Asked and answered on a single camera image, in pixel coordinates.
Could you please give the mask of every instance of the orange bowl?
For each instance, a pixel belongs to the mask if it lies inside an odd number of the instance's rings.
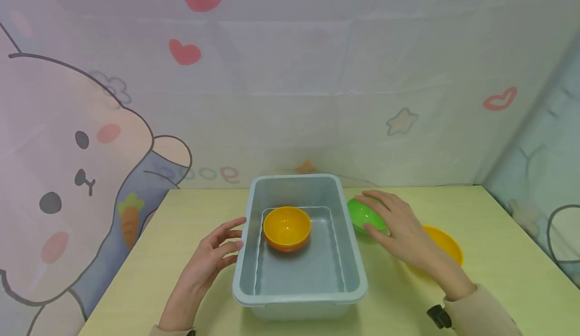
[[[264,236],[272,248],[282,252],[294,252],[308,243],[312,224],[302,209],[281,207],[266,215]]]
[[[463,252],[455,239],[446,232],[443,232],[443,230],[439,230],[433,226],[424,225],[423,229],[439,245],[439,248],[449,254],[459,265],[463,265]]]

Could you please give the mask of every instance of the plastic storage bin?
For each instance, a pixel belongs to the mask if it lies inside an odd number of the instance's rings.
[[[299,207],[312,221],[309,243],[295,253],[275,251],[264,238],[264,218],[282,206]],[[257,178],[246,218],[233,293],[258,318],[339,318],[367,292],[367,276],[336,176]]]

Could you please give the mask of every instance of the plastic bowl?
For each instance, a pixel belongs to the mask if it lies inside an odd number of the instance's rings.
[[[348,213],[350,213],[350,221],[352,221],[352,226],[358,232],[368,234],[367,230],[363,228],[364,224],[371,224],[378,230],[385,230],[387,225],[385,221],[381,218],[381,216],[371,207],[359,202],[357,199],[352,198],[347,202]]]
[[[308,243],[312,224],[302,209],[281,207],[266,215],[263,228],[266,241],[272,248],[294,252]]]
[[[435,241],[439,248],[443,249],[447,254],[449,254],[455,262],[460,266],[463,265],[463,252],[461,248],[449,234],[434,228],[433,226],[424,225],[423,229],[429,236]]]

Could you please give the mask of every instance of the sleeve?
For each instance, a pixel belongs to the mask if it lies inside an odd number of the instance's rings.
[[[458,336],[522,336],[500,302],[481,284],[468,297],[451,302],[444,299],[445,310]]]
[[[165,332],[157,328],[157,325],[154,325],[149,332],[149,336],[195,336],[195,330],[191,328],[186,331]]]

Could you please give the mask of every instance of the black watch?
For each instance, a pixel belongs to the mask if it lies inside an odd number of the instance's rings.
[[[451,317],[441,305],[433,306],[427,310],[427,316],[435,322],[439,329],[451,328]]]

